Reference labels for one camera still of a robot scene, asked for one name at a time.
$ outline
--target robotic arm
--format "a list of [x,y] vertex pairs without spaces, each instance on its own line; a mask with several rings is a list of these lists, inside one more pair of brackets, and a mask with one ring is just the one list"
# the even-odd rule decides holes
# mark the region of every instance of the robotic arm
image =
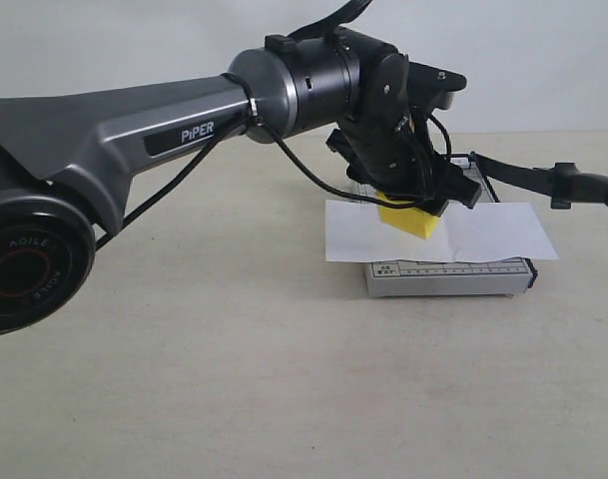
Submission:
[[[371,0],[351,0],[288,36],[266,37],[216,77],[56,98],[0,99],[0,334],[64,305],[95,253],[167,194],[219,142],[245,135],[278,144],[310,179],[343,198],[440,215],[448,202],[474,208],[480,185],[451,159],[433,117],[464,77],[412,63],[392,45],[349,30]],[[446,138],[434,150],[427,124]],[[336,124],[327,141],[348,176],[389,203],[340,192],[317,179],[284,139]],[[197,153],[164,190],[125,216],[134,176]],[[527,170],[478,157],[490,177],[552,197],[608,206],[608,179],[573,165]],[[94,226],[107,234],[96,240]]]

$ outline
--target white wall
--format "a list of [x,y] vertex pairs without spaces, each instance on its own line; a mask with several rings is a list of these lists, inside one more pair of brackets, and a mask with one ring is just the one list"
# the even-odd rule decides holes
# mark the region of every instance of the white wall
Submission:
[[[343,0],[0,0],[0,96],[217,75]],[[352,28],[470,85],[453,132],[608,129],[608,0],[375,0]]]

